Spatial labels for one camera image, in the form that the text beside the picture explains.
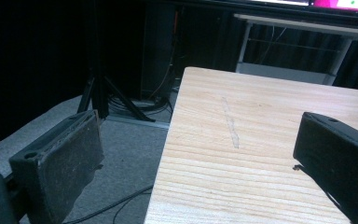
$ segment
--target stand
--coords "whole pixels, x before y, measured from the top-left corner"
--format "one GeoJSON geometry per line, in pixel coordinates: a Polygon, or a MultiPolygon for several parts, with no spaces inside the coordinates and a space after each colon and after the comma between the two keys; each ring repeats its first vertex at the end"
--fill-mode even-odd
{"type": "Polygon", "coordinates": [[[84,0],[83,12],[89,60],[89,80],[80,101],[77,113],[86,111],[92,99],[92,108],[98,110],[99,117],[105,119],[109,115],[107,89],[113,92],[130,112],[140,120],[152,121],[148,118],[115,83],[106,75],[101,54],[101,38],[98,20],[97,0],[84,0]]]}

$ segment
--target light wood surface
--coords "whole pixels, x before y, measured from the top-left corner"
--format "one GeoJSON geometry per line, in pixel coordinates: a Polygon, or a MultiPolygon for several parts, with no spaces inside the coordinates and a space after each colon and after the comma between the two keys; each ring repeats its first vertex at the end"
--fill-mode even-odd
{"type": "Polygon", "coordinates": [[[358,91],[188,67],[145,223],[350,223],[293,170],[305,111],[358,130],[358,91]]]}

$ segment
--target cable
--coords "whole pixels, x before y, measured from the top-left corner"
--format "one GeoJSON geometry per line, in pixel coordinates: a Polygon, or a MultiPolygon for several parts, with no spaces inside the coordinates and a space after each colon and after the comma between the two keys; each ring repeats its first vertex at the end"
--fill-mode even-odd
{"type": "Polygon", "coordinates": [[[89,214],[89,215],[87,215],[87,216],[85,216],[85,217],[82,217],[82,218],[79,218],[79,219],[76,219],[76,220],[73,220],[73,221],[69,221],[69,222],[64,222],[64,223],[62,223],[62,224],[76,224],[76,223],[80,223],[80,222],[82,222],[82,221],[86,221],[86,220],[88,220],[88,219],[90,219],[90,218],[92,218],[92,217],[96,217],[96,216],[100,215],[100,214],[103,213],[103,212],[106,212],[107,210],[109,210],[109,209],[111,209],[111,208],[114,208],[114,207],[118,206],[118,205],[121,204],[121,203],[126,202],[127,200],[131,200],[131,199],[135,198],[136,196],[138,196],[138,195],[140,195],[140,194],[144,193],[145,191],[147,191],[147,190],[149,190],[149,189],[152,189],[152,188],[153,188],[153,185],[151,185],[151,186],[149,186],[149,187],[147,187],[147,188],[138,190],[138,191],[136,191],[135,193],[133,193],[133,194],[127,196],[127,197],[124,197],[124,198],[118,200],[118,201],[115,202],[115,203],[112,203],[112,204],[106,206],[106,207],[103,208],[103,209],[100,209],[100,210],[98,210],[98,211],[96,211],[96,212],[94,212],[94,213],[91,213],[91,214],[89,214]]]}
{"type": "Polygon", "coordinates": [[[180,86],[172,87],[172,91],[173,91],[173,92],[176,92],[176,93],[179,92],[179,87],[180,87],[180,86]]]}
{"type": "MultiPolygon", "coordinates": [[[[159,100],[156,101],[153,105],[138,104],[137,107],[143,112],[153,112],[158,110],[159,113],[162,112],[164,108],[166,108],[168,102],[169,99],[167,97],[162,97],[159,98],[159,100]]],[[[110,108],[112,108],[113,110],[120,111],[120,112],[128,112],[127,107],[124,106],[124,104],[120,100],[114,98],[113,96],[109,97],[109,105],[111,106],[110,108]]]]}
{"type": "Polygon", "coordinates": [[[267,56],[267,53],[269,52],[269,49],[271,48],[272,45],[274,45],[280,38],[281,36],[283,35],[284,31],[286,30],[286,27],[281,31],[281,33],[278,35],[277,38],[275,38],[274,41],[272,41],[273,37],[274,37],[274,33],[275,33],[275,26],[272,26],[273,30],[272,30],[272,37],[269,41],[269,44],[268,44],[268,47],[266,49],[266,51],[264,52],[263,56],[262,56],[262,59],[260,60],[260,64],[262,64],[264,62],[264,59],[266,58],[267,56]]]}
{"type": "Polygon", "coordinates": [[[148,100],[150,100],[154,94],[156,94],[156,92],[158,92],[160,90],[160,88],[162,87],[162,85],[164,84],[165,82],[165,79],[167,78],[168,74],[170,73],[171,71],[171,68],[173,66],[172,62],[173,62],[173,56],[174,56],[174,53],[175,53],[175,49],[176,49],[176,38],[174,38],[174,41],[173,41],[173,47],[172,47],[172,52],[171,52],[171,58],[170,58],[170,63],[167,67],[167,71],[165,72],[165,75],[164,75],[164,78],[162,79],[161,83],[159,84],[159,86],[150,94],[150,96],[147,98],[148,100]]]}
{"type": "MultiPolygon", "coordinates": [[[[140,195],[150,195],[150,194],[151,194],[151,193],[142,193],[142,194],[140,194],[140,195]]],[[[123,210],[123,208],[124,208],[130,201],[132,201],[132,199],[134,199],[134,198],[131,198],[131,199],[129,199],[128,201],[126,201],[126,202],[116,211],[115,216],[113,217],[113,224],[116,223],[116,218],[117,218],[117,216],[118,216],[118,213],[120,213],[120,211],[123,210]]]]}
{"type": "Polygon", "coordinates": [[[173,106],[172,106],[172,104],[171,104],[171,102],[170,101],[168,101],[168,106],[170,107],[170,109],[171,109],[171,116],[170,116],[170,120],[172,120],[172,115],[173,115],[173,106]]]}
{"type": "Polygon", "coordinates": [[[162,111],[166,110],[168,108],[168,105],[165,105],[163,108],[161,108],[159,111],[156,112],[152,112],[152,113],[147,113],[147,115],[155,115],[158,113],[161,113],[162,111]]]}

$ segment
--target scratch mark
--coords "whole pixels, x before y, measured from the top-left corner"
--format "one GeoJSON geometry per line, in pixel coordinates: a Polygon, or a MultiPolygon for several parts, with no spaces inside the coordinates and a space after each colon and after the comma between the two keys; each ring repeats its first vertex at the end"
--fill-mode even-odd
{"type": "Polygon", "coordinates": [[[229,128],[229,132],[231,134],[232,145],[235,148],[240,148],[240,138],[238,137],[237,132],[235,132],[234,118],[232,118],[228,114],[229,113],[229,107],[228,107],[228,102],[227,102],[226,97],[222,97],[222,102],[223,102],[223,109],[225,110],[227,125],[228,125],[228,128],[229,128]]]}

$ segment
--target floor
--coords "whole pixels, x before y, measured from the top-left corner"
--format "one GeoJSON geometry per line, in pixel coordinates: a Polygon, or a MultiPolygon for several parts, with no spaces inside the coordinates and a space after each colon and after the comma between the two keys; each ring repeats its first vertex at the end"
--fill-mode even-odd
{"type": "MultiPolygon", "coordinates": [[[[80,99],[81,96],[78,96],[56,105],[46,114],[1,141],[0,173],[3,176],[10,174],[8,159],[12,155],[28,146],[61,120],[74,115],[80,99]]],[[[173,92],[170,100],[172,107],[174,107],[175,100],[176,92],[173,92]]],[[[145,114],[155,119],[157,125],[151,122],[138,122],[136,119],[117,115],[114,111],[102,121],[100,132],[104,154],[103,168],[95,173],[92,182],[84,188],[64,222],[144,223],[150,189],[127,201],[128,203],[120,203],[84,221],[79,219],[140,189],[153,186],[172,111],[166,105],[160,110],[145,114]]],[[[24,217],[20,223],[30,222],[27,217],[24,217]]]]}

